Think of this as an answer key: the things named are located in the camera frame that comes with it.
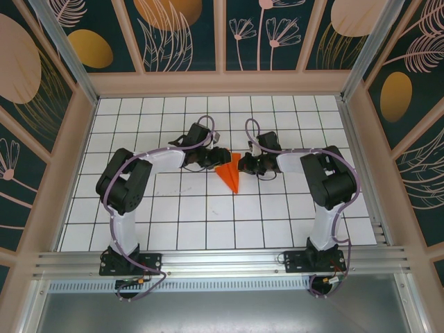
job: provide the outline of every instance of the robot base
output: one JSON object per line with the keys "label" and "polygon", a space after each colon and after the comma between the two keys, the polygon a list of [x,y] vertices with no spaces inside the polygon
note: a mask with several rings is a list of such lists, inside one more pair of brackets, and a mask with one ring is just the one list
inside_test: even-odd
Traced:
{"label": "robot base", "polygon": [[[101,263],[99,269],[100,276],[142,276],[144,270],[136,267],[129,261],[108,246],[106,254],[101,255]],[[160,270],[162,268],[162,255],[160,253],[140,253],[139,246],[129,255],[131,259],[146,267]],[[159,275],[159,273],[149,273],[151,275]]]}
{"label": "robot base", "polygon": [[319,251],[309,239],[305,250],[285,251],[284,263],[286,273],[333,273],[335,265],[342,271],[346,269],[344,254],[338,245]]}

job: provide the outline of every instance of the grid mat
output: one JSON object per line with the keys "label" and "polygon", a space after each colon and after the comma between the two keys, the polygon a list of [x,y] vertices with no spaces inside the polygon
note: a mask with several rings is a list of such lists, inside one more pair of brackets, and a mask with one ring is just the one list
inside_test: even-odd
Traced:
{"label": "grid mat", "polygon": [[[354,166],[334,96],[101,99],[58,250],[102,251],[109,244],[109,214],[99,205],[95,185],[118,148],[167,146],[204,114],[215,120],[217,146],[233,152],[248,151],[244,124],[253,117],[263,133],[277,133],[282,148],[335,145]],[[241,173],[234,195],[214,171],[178,169],[149,178],[136,231],[141,250],[290,248],[305,246],[314,217],[302,174],[261,181]],[[375,245],[374,229],[360,196],[343,213],[338,236],[350,237],[353,246]]]}

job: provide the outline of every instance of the flower illustration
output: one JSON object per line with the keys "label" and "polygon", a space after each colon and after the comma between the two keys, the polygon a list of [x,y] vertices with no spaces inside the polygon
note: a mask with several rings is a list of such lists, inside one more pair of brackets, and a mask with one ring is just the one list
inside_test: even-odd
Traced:
{"label": "flower illustration", "polygon": [[273,7],[294,7],[303,5],[305,0],[298,1],[283,1],[283,0],[259,0],[259,5],[262,9],[271,9]]}
{"label": "flower illustration", "polygon": [[273,52],[276,47],[300,43],[300,35],[296,35],[299,27],[298,19],[281,19],[276,26],[276,18],[266,20],[266,33],[271,46],[270,70],[273,70]]}
{"label": "flower illustration", "polygon": [[239,40],[246,40],[247,38],[255,37],[256,30],[253,30],[254,26],[253,23],[251,23],[251,19],[240,19],[239,23],[237,23],[236,19],[231,19],[229,23],[231,32],[236,40],[239,66],[241,67],[241,71],[243,71],[244,68],[242,67],[241,53],[239,52]]}
{"label": "flower illustration", "polygon": [[4,138],[0,139],[0,179],[12,180],[19,158],[20,145],[14,140],[10,147]]}

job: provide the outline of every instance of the gray floor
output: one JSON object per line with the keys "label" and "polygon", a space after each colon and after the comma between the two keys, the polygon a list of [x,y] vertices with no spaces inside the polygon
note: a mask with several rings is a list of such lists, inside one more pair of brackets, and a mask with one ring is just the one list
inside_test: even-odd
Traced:
{"label": "gray floor", "polygon": [[410,331],[393,277],[361,275],[327,300],[305,290],[154,293],[130,304],[112,294],[52,294],[38,332]]}

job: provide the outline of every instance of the mounting plate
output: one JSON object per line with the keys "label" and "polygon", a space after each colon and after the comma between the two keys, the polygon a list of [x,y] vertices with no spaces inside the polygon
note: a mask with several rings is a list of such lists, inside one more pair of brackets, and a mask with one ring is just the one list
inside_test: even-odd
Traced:
{"label": "mounting plate", "polygon": [[328,257],[319,260],[316,265],[310,263],[306,250],[301,251],[285,251],[284,262],[286,273],[326,273],[334,272],[332,260],[338,268],[345,271],[345,259],[341,250],[335,250]]}
{"label": "mounting plate", "polygon": [[[124,262],[120,259],[116,259],[115,256],[110,254],[102,255],[101,265],[99,269],[100,276],[142,276],[144,270],[129,264],[124,257]],[[140,253],[137,259],[142,265],[146,267],[160,270],[162,268],[162,255],[160,253]]]}

